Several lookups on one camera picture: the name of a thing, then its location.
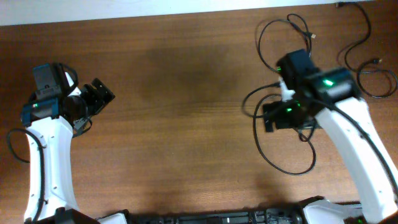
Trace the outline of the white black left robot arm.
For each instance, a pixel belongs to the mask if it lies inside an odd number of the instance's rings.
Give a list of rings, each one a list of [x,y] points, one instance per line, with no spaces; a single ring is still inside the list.
[[[79,211],[72,184],[73,138],[87,131],[115,95],[99,79],[78,87],[74,69],[48,63],[33,69],[37,89],[23,106],[21,121],[30,154],[25,223],[96,223]]]

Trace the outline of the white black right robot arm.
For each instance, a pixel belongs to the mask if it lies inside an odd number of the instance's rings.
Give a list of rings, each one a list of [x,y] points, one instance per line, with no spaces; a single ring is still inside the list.
[[[304,49],[277,61],[281,101],[262,107],[266,131],[322,128],[359,194],[358,204],[313,197],[301,203],[305,223],[397,223],[397,168],[350,71],[321,71]]]

